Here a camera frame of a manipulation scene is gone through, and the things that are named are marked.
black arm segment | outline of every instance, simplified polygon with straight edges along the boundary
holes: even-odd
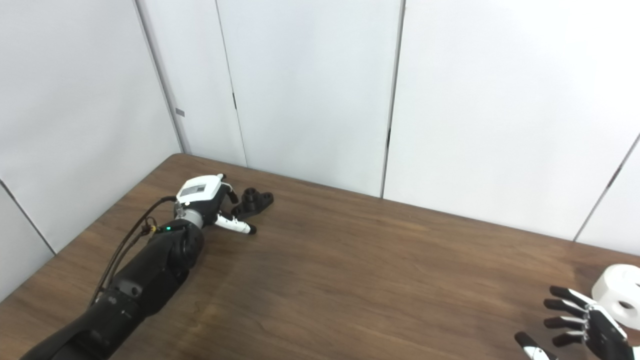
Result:
[[[186,220],[163,227],[113,278],[79,318],[32,348],[23,360],[108,359],[146,319],[180,288],[202,250],[201,230]]]

wooden table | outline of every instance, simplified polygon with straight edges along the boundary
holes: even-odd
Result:
[[[179,154],[0,304],[0,358],[18,358],[84,311],[117,243],[157,198],[219,172],[239,192],[273,192],[275,203],[250,219],[258,233],[205,228],[190,278],[113,359],[524,360],[513,341],[521,330],[564,360],[584,359],[582,347],[550,344],[559,331],[542,326],[558,315],[542,306],[549,285],[589,293],[608,265],[640,263]],[[169,220],[171,206],[154,215]]]

robotic arm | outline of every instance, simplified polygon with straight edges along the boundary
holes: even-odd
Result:
[[[568,329],[553,338],[555,346],[583,343],[601,360],[640,360],[640,347],[629,346],[627,333],[593,299],[559,286],[551,286],[549,290],[551,295],[559,299],[546,299],[545,307],[566,311],[572,315],[557,316],[544,321],[548,329]],[[515,334],[515,339],[531,360],[558,359],[554,354],[541,348],[524,332]]]
[[[187,279],[204,244],[203,227],[217,225],[255,234],[254,226],[221,210],[226,196],[239,203],[233,188],[222,182],[224,177],[200,176],[187,181],[175,197],[174,220],[147,229],[154,232],[148,243],[109,279],[86,312],[22,359],[108,359],[146,317],[163,308]],[[270,193],[263,195],[269,201],[259,202],[257,208],[255,201],[250,204],[257,212],[273,201]]]

cable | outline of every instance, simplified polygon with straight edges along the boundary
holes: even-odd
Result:
[[[142,217],[140,217],[140,219],[138,219],[136,224],[133,225],[131,230],[125,235],[124,239],[122,239],[122,241],[118,245],[118,248],[113,253],[111,259],[109,260],[109,263],[107,264],[107,268],[104,269],[104,272],[102,273],[102,276],[100,277],[100,281],[98,282],[98,285],[95,287],[95,290],[93,291],[93,295],[91,296],[91,301],[89,302],[89,306],[88,307],[91,307],[95,303],[95,299],[97,299],[98,293],[100,293],[100,291],[104,290],[102,285],[104,284],[104,280],[107,278],[107,275],[109,274],[109,271],[113,267],[113,263],[116,261],[116,258],[118,257],[120,251],[122,251],[122,248],[127,243],[127,240],[131,237],[131,235],[133,235],[133,233],[136,231],[138,226],[140,226],[140,224],[142,224],[142,221],[144,221],[149,216],[149,214],[151,214],[151,212],[158,207],[158,205],[160,205],[160,204],[162,204],[164,202],[176,201],[176,200],[177,199],[176,199],[175,196],[165,196],[163,198],[160,198],[160,200],[156,201],[155,204],[151,205],[151,207],[142,215]]]
[[[135,245],[138,240],[140,240],[140,238],[144,235],[144,233],[141,231],[139,232],[134,238],[133,240],[131,240],[129,242],[129,244],[127,245],[126,248],[124,248],[124,250],[120,253],[120,256],[118,256],[118,259],[116,259],[116,261],[113,263],[113,266],[111,267],[111,271],[109,273],[109,277],[107,277],[107,283],[106,286],[111,285],[111,283],[113,282],[113,276],[116,274],[116,271],[118,271],[118,266],[120,266],[120,263],[122,262],[122,259],[124,259],[125,255],[127,255],[127,252],[129,250],[131,250],[131,248],[133,247],[133,245]]]

white cylindrical object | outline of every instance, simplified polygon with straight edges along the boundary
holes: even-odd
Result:
[[[591,297],[617,322],[640,330],[640,268],[611,265],[593,285]]]

